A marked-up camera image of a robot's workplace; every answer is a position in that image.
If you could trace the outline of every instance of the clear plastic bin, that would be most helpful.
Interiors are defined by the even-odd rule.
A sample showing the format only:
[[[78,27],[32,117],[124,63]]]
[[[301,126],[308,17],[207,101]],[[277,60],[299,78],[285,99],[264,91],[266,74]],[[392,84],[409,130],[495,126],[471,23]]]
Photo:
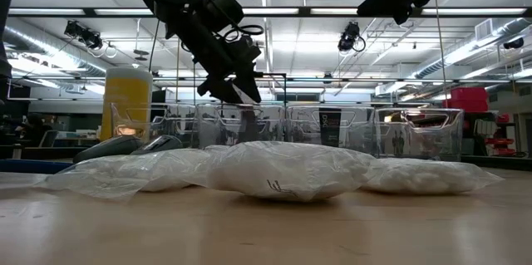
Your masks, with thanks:
[[[287,109],[288,141],[371,154],[374,112],[371,107],[290,106]]]
[[[283,140],[284,107],[200,104],[199,147],[246,141]]]
[[[135,135],[145,143],[162,135],[181,140],[183,148],[197,148],[195,107],[186,104],[111,103],[112,135]]]
[[[457,109],[377,109],[374,155],[460,161],[463,122]]]

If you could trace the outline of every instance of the label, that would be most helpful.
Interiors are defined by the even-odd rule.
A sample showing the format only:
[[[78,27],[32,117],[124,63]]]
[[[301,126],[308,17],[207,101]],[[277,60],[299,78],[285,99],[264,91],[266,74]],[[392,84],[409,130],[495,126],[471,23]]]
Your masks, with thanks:
[[[319,109],[319,127],[322,145],[338,147],[340,143],[340,120],[342,110],[335,108]]]

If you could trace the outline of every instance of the plastic bag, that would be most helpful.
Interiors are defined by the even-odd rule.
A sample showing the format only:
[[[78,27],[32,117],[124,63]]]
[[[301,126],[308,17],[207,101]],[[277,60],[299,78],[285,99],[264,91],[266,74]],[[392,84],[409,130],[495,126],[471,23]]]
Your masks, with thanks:
[[[364,189],[390,194],[458,194],[503,180],[474,164],[420,159],[375,159]]]
[[[246,142],[213,153],[196,168],[198,179],[189,182],[259,198],[307,202],[357,189],[366,182],[372,159],[323,145]]]
[[[203,150],[179,149],[100,157],[48,176],[37,186],[70,189],[101,199],[127,200],[139,190],[161,191],[188,186],[184,177],[209,156]]]

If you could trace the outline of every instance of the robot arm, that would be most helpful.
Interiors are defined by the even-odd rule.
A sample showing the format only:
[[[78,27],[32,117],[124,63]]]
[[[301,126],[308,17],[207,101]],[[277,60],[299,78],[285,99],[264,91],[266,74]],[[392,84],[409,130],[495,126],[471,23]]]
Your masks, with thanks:
[[[166,24],[166,39],[174,35],[186,45],[209,73],[207,80],[198,87],[198,93],[207,91],[213,97],[228,103],[242,103],[234,86],[237,86],[253,101],[259,103],[260,95],[254,78],[254,62],[260,54],[249,35],[262,34],[261,27],[256,32],[248,32],[238,26],[244,17],[242,7],[236,0],[143,0],[154,15]],[[242,37],[229,42],[219,32],[227,26],[240,32]],[[236,74],[234,80],[226,78]]]

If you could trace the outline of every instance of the ventilation duct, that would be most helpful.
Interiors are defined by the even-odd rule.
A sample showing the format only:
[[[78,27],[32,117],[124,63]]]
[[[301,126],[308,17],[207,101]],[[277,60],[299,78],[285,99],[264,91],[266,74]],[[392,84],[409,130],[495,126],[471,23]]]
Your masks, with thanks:
[[[530,25],[532,25],[532,18],[518,18],[510,21],[504,18],[489,19],[477,25],[475,27],[475,33],[444,50],[443,55],[445,66],[451,66],[459,61],[463,61],[489,46],[509,42],[517,37],[522,37],[525,34],[522,33],[522,31]],[[422,79],[439,71],[443,66],[444,62],[441,60],[441,54],[437,53],[433,57],[422,62],[417,67],[418,70],[412,72],[407,78]],[[397,91],[405,85],[407,85],[405,82],[394,82],[377,87],[376,95]]]
[[[3,33],[3,41],[15,47],[16,52],[40,53],[51,58],[57,66],[86,68],[87,76],[105,76],[112,64],[88,54],[85,50],[54,37],[26,22],[9,18]]]

